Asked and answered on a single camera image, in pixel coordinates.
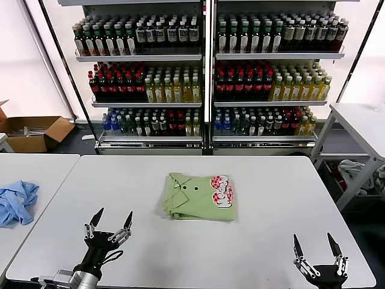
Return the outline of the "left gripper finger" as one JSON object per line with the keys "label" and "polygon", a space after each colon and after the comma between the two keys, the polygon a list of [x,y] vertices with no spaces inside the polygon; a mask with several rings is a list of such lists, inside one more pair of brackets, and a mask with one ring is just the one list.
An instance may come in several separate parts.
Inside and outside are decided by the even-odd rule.
{"label": "left gripper finger", "polygon": [[123,224],[123,227],[108,238],[112,243],[124,243],[131,235],[133,211],[131,211]]}
{"label": "left gripper finger", "polygon": [[102,214],[104,211],[104,207],[102,207],[90,220],[89,223],[84,224],[84,238],[93,238],[94,231],[96,226],[98,225]]}

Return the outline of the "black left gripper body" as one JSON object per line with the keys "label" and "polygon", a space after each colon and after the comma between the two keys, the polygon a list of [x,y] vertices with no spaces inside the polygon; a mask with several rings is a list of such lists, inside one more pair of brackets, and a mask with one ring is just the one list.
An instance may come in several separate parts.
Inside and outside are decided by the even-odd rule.
{"label": "black left gripper body", "polygon": [[120,258],[123,255],[123,250],[118,250],[118,248],[123,243],[108,241],[112,235],[112,232],[95,231],[93,238],[85,239],[88,249],[81,263],[75,266],[75,271],[102,273],[103,265]]}

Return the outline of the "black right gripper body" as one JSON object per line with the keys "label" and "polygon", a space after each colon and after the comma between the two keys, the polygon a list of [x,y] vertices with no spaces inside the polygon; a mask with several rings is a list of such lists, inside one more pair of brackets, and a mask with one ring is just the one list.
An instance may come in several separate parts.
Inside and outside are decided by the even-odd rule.
{"label": "black right gripper body", "polygon": [[316,286],[317,288],[330,288],[341,289],[342,285],[348,279],[346,273],[338,275],[338,265],[315,265],[313,266],[321,275],[312,278],[310,275],[306,275],[305,279],[308,283]]}

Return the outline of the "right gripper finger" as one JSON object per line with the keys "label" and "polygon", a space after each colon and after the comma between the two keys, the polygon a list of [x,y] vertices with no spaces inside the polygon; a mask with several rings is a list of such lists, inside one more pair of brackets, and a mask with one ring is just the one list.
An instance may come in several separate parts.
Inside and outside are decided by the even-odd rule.
{"label": "right gripper finger", "polygon": [[339,244],[334,240],[329,232],[327,233],[327,238],[331,252],[335,257],[334,264],[337,266],[336,274],[338,276],[348,276],[349,257],[342,254]]}
{"label": "right gripper finger", "polygon": [[321,276],[321,273],[317,271],[314,266],[310,265],[305,259],[296,234],[294,234],[294,254],[295,259],[293,263],[305,278],[318,278]]}

